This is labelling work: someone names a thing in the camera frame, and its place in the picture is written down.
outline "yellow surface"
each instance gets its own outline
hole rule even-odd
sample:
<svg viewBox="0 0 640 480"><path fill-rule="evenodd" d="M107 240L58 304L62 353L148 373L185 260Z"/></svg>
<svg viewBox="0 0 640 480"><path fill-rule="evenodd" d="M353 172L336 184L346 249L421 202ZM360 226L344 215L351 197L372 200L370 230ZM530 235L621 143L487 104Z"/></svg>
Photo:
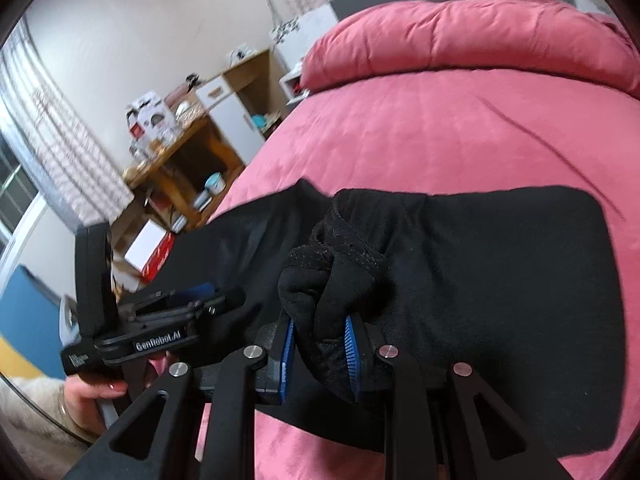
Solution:
<svg viewBox="0 0 640 480"><path fill-rule="evenodd" d="M44 374L0 336L0 371L8 377L33 379Z"/></svg>

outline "silver bolt head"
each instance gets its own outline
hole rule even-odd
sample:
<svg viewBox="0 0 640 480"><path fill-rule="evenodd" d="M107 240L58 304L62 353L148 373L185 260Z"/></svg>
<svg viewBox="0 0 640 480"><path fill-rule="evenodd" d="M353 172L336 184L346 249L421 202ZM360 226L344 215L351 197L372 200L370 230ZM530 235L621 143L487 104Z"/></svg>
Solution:
<svg viewBox="0 0 640 480"><path fill-rule="evenodd" d="M467 363L456 363L453 365L453 373L460 377L469 377L472 371L473 368Z"/></svg>
<svg viewBox="0 0 640 480"><path fill-rule="evenodd" d="M398 349L393 345L383 345L378 353L385 359L393 359L398 355Z"/></svg>
<svg viewBox="0 0 640 480"><path fill-rule="evenodd" d="M174 377L182 377L189 371L189 365L187 363L174 363L169 366L169 373Z"/></svg>
<svg viewBox="0 0 640 480"><path fill-rule="evenodd" d="M257 359L262 355L263 352L264 350L258 345L249 345L242 351L244 357L248 359Z"/></svg>

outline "human hand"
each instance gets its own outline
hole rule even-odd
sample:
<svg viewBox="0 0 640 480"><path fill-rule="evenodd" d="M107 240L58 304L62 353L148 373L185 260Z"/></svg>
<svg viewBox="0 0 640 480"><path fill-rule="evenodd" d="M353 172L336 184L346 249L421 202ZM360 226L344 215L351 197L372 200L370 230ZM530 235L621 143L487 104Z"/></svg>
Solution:
<svg viewBox="0 0 640 480"><path fill-rule="evenodd" d="M174 358L166 352L152 354L146 363L143 384L148 388L158 378ZM64 408L73 422L83 431L101 435L106 430L102 414L96 400L119 399L127 393L127 383L111 380L99 374L73 375L66 378L64 387Z"/></svg>
<svg viewBox="0 0 640 480"><path fill-rule="evenodd" d="M119 399L127 393L125 381L110 380L98 374L72 375L64 386L64 407L83 431L101 435L106 430L97 399Z"/></svg>

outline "window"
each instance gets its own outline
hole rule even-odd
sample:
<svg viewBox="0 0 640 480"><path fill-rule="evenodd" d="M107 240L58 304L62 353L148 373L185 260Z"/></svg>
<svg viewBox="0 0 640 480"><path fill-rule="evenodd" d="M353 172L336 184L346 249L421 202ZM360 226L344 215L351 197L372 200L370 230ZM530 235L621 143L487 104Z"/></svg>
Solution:
<svg viewBox="0 0 640 480"><path fill-rule="evenodd" d="M0 137L0 254L38 194L3 137Z"/></svg>

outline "pink duvet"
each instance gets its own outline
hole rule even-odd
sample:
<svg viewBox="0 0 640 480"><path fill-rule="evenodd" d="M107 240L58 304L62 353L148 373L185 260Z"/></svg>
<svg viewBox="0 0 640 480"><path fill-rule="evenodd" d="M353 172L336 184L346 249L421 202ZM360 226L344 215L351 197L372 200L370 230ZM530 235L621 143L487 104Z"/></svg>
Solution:
<svg viewBox="0 0 640 480"><path fill-rule="evenodd" d="M302 177L327 194L563 184L600 201L625 301L622 420L609 450L562 464L575 479L601 478L640 420L640 62L624 32L563 4L401 2L340 22L309 53L303 81L318 93L218 213ZM259 479L383 478L378 454L260 413L255 431Z"/></svg>

